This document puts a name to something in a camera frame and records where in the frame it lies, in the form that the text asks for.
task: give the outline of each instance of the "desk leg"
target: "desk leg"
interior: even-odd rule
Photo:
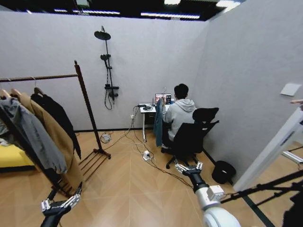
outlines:
[[[145,138],[145,114],[143,114],[143,127],[142,127],[142,133],[143,133],[143,141],[147,142]]]

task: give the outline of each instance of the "ceiling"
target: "ceiling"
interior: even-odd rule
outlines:
[[[78,14],[73,10],[102,10],[120,12],[111,17],[155,18],[141,16],[142,12],[199,15],[197,19],[181,18],[180,20],[206,21],[225,8],[217,7],[218,0],[181,0],[178,5],[165,5],[164,0],[0,0],[0,5],[13,11]],[[55,12],[54,9],[64,9],[67,12]],[[89,15],[106,16],[89,13]]]

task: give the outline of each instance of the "light switch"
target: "light switch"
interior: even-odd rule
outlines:
[[[286,96],[294,96],[300,86],[301,84],[286,84],[285,87],[282,89],[281,94]]]

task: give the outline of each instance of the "clothes hanger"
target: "clothes hanger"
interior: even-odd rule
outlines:
[[[11,96],[9,95],[9,93],[6,90],[4,90],[4,89],[0,89],[0,96],[1,97],[4,96],[6,98],[11,98]]]
[[[35,79],[34,77],[31,77],[31,78],[33,78],[33,79],[35,80],[34,93],[35,93],[36,95],[40,94],[40,95],[43,96],[43,95],[44,95],[43,91],[42,91],[40,88],[37,87],[37,81],[36,81],[36,79]]]
[[[14,88],[12,88],[11,90],[10,90],[10,93],[12,94],[12,95],[15,95],[15,96],[20,96],[21,95],[21,92],[19,92],[17,89],[14,89]]]

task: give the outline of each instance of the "laptop screen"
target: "laptop screen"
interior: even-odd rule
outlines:
[[[156,94],[156,98],[155,98],[156,104],[157,104],[158,100],[163,97],[165,99],[165,104],[166,105],[170,104],[171,94]]]

